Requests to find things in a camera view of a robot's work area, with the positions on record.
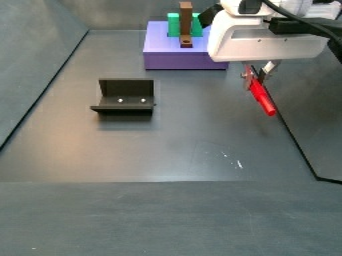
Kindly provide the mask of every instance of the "purple block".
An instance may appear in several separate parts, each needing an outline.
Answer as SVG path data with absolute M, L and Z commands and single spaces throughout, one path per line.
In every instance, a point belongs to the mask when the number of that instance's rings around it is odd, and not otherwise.
M 223 69 L 227 62 L 214 62 L 207 53 L 208 30 L 192 37 L 192 48 L 180 48 L 179 38 L 167 37 L 167 21 L 149 21 L 144 40 L 145 69 Z

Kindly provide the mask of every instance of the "red handle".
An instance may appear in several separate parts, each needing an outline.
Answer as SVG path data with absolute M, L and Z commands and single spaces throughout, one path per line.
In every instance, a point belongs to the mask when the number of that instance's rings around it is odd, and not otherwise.
M 266 114 L 268 116 L 274 116 L 276 113 L 275 107 L 270 101 L 270 98 L 267 96 L 267 92 L 266 92 L 263 86 L 260 85 L 259 81 L 255 78 L 252 78 L 252 80 L 251 80 L 250 90 L 251 90 L 255 100 L 260 103 Z

